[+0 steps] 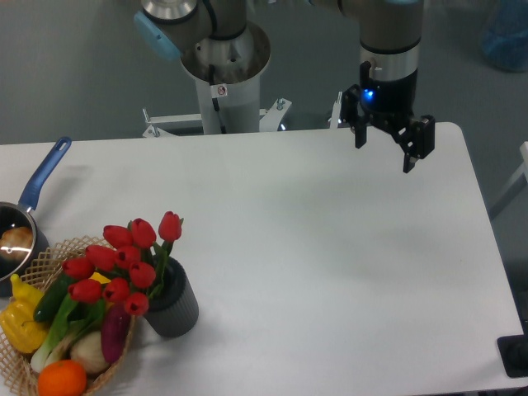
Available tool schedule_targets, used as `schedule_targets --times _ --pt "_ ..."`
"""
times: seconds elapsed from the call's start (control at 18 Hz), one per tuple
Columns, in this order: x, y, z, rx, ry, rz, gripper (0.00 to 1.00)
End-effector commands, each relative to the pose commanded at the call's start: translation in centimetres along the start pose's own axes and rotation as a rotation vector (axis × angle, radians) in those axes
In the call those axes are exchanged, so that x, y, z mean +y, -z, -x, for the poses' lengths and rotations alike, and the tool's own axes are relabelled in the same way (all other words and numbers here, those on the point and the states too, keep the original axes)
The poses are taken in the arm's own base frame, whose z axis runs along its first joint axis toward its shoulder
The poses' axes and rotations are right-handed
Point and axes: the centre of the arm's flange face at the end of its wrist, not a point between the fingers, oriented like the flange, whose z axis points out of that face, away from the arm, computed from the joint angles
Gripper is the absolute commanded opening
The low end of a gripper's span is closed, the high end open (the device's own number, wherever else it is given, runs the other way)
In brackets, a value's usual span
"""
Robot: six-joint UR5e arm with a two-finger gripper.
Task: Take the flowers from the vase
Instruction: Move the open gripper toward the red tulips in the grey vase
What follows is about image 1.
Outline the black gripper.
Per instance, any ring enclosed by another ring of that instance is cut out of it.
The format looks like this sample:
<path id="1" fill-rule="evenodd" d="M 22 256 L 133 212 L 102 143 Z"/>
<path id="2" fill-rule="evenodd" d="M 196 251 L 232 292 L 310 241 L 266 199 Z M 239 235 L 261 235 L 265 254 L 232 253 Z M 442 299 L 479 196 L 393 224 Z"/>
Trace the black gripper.
<path id="1" fill-rule="evenodd" d="M 355 135 L 355 147 L 366 144 L 369 117 L 365 112 L 387 116 L 382 130 L 391 135 L 403 150 L 403 172 L 411 172 L 418 160 L 435 148 L 436 119 L 432 115 L 416 117 L 413 104 L 416 95 L 417 70 L 405 78 L 383 81 L 370 76 L 374 66 L 370 61 L 360 64 L 360 86 L 349 87 L 342 94 L 340 118 Z"/>

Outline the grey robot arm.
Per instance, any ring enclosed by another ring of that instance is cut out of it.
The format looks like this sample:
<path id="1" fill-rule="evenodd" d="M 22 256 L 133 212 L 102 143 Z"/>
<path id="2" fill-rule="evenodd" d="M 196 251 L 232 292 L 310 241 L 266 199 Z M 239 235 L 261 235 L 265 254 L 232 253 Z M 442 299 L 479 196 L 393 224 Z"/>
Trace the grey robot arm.
<path id="1" fill-rule="evenodd" d="M 338 119 L 355 146 L 367 128 L 389 134 L 403 150 L 403 171 L 435 147 L 435 120 L 416 117 L 413 101 L 422 38 L 421 1 L 325 1 L 360 27 L 359 82 L 338 98 Z M 144 1 L 134 24 L 161 58 L 177 59 L 194 79 L 206 134 L 260 129 L 260 77 L 270 41 L 248 19 L 244 1 Z"/>

